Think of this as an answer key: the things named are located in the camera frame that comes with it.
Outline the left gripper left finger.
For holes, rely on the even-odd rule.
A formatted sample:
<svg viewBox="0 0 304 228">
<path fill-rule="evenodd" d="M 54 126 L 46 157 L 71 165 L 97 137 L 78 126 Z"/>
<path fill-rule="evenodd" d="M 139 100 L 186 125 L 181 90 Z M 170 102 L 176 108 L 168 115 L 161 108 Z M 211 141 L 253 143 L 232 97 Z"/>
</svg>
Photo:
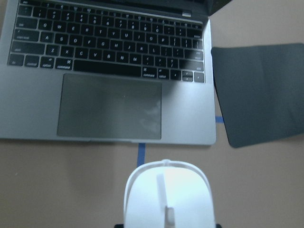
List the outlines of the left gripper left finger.
<svg viewBox="0 0 304 228">
<path fill-rule="evenodd" d="M 115 224 L 114 228 L 124 228 L 124 224 Z"/>
</svg>

